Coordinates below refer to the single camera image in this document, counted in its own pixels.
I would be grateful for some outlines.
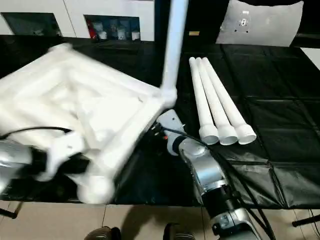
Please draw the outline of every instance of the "pipe bundle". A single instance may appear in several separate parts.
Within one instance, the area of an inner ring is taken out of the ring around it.
[[[209,60],[191,57],[189,64],[201,140],[209,145],[220,141],[225,146],[237,141],[241,145],[253,142],[257,135],[242,117]]]

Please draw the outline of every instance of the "vertical white pipe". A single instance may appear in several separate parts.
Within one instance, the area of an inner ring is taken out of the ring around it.
[[[166,96],[167,107],[174,106],[177,100],[177,77],[180,54],[184,38],[185,22],[189,0],[172,0],[169,27],[166,38],[161,91]]]

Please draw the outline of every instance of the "black plastic sheet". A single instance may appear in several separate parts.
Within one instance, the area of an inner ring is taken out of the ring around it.
[[[159,87],[164,49],[151,42],[46,37],[0,37],[0,77],[43,55],[51,46],[71,42],[74,48],[148,84]],[[208,57],[245,120],[257,133],[248,145],[215,145],[245,178],[259,206],[270,209],[320,208],[320,72],[299,48],[247,45],[185,45],[174,109],[187,133],[199,136],[199,121],[189,57]],[[68,163],[52,181],[31,177],[12,181],[4,200],[78,202],[77,186],[64,175],[79,163]],[[114,204],[199,205],[190,171],[168,154],[166,142],[148,135],[135,148],[117,178]],[[252,202],[235,179],[249,205]]]

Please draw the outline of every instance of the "person's foot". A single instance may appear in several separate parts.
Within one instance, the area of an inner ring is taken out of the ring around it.
[[[117,227],[103,226],[91,231],[84,240],[121,240],[121,232]]]
[[[163,240],[196,240],[195,236],[177,223],[165,226]]]

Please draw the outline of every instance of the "white pvc pipe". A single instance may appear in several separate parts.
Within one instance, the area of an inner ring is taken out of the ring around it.
[[[194,57],[189,58],[192,83],[195,95],[196,109],[198,111],[201,140],[206,144],[215,144],[219,141],[218,130],[212,120],[204,87],[201,82],[198,66]]]
[[[230,95],[228,94],[226,88],[222,84],[214,68],[210,64],[208,58],[203,58],[202,62],[210,77],[212,85],[219,97],[223,109],[227,114],[231,122],[231,125],[235,128],[239,144],[244,145],[253,142],[257,138],[257,135],[255,134],[254,130],[250,125],[246,123],[246,121],[242,117],[241,113],[237,109],[235,103],[232,101]]]
[[[88,166],[77,196],[86,204],[109,203],[114,197],[114,179],[123,169],[142,133],[148,129],[164,109],[161,98],[151,97],[124,127],[99,152]]]
[[[177,100],[177,77],[180,54],[185,32],[189,0],[172,0],[169,27],[166,38],[161,92],[166,96],[166,105],[174,106]]]
[[[206,99],[209,103],[211,113],[218,129],[219,140],[221,145],[234,144],[238,138],[235,128],[230,125],[227,115],[222,107],[217,93],[207,74],[205,66],[200,57],[196,59],[196,64],[200,73],[202,85],[204,88]]]

